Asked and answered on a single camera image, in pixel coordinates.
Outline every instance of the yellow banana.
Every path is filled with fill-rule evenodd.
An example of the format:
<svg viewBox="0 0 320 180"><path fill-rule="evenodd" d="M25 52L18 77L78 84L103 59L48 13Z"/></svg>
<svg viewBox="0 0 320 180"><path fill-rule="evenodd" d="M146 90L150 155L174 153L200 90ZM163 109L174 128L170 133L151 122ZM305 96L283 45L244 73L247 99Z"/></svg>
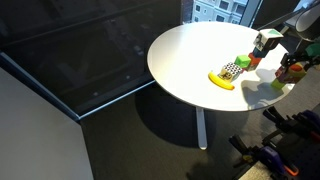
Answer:
<svg viewBox="0 0 320 180"><path fill-rule="evenodd" d="M234 85L232 85L231 83L229 83L227 81L224 81L219 76L215 75L213 72L209 72L209 79L219 87L222 87L227 90L234 89Z"/></svg>

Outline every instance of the table top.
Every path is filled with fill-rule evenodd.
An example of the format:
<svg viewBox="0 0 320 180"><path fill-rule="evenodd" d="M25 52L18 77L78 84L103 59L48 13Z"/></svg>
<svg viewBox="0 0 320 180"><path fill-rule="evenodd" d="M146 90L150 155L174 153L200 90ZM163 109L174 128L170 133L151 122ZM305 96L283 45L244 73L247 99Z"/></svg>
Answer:
<svg viewBox="0 0 320 180"><path fill-rule="evenodd" d="M230 23L199 22L172 28L160 35L148 52L148 67L156 82L174 97L211 110L246 111L272 105L293 88L271 87L287 50L280 44L262 59L255 71L242 73L225 90L208 73L219 74L238 55L253 51L258 31Z"/></svg>

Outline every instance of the dark floor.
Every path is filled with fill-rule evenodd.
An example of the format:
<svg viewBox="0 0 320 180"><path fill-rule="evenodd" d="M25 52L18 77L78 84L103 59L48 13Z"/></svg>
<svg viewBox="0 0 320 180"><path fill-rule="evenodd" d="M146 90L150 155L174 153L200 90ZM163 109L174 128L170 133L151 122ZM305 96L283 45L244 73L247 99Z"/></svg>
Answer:
<svg viewBox="0 0 320 180"><path fill-rule="evenodd" d="M279 112L313 109L320 102L319 73L310 69L275 104ZM260 145L275 130L262 111L205 111L209 147L203 151L197 147L195 109L153 84L88 116L81 126L95 180L232 179L241 171L232 167L240 154L228 137L238 134L247 145Z"/></svg>

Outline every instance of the wall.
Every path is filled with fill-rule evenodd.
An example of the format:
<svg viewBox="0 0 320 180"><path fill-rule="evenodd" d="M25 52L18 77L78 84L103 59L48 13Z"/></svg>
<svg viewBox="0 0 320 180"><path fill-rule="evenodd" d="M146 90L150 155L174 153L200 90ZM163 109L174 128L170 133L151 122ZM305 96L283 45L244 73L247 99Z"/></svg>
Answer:
<svg viewBox="0 0 320 180"><path fill-rule="evenodd" d="M93 179L77 123L1 68L0 100L0 179Z"/></svg>
<svg viewBox="0 0 320 180"><path fill-rule="evenodd" d="M292 12L298 3L299 0L263 0L252 28L257 29Z"/></svg>

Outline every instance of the green block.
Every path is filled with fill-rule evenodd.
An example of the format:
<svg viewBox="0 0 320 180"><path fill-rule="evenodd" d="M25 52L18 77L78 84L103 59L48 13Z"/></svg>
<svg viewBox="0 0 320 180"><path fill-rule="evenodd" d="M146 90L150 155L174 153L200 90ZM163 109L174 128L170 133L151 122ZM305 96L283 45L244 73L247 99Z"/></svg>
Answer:
<svg viewBox="0 0 320 180"><path fill-rule="evenodd" d="M320 43L311 44L306 48L308 56L320 55Z"/></svg>
<svg viewBox="0 0 320 180"><path fill-rule="evenodd" d="M234 63L241 68L246 68L250 64L251 59L247 55L239 55L237 56Z"/></svg>
<svg viewBox="0 0 320 180"><path fill-rule="evenodd" d="M286 84L279 82L278 79L274 79L271 83L271 86L276 89L282 89Z"/></svg>

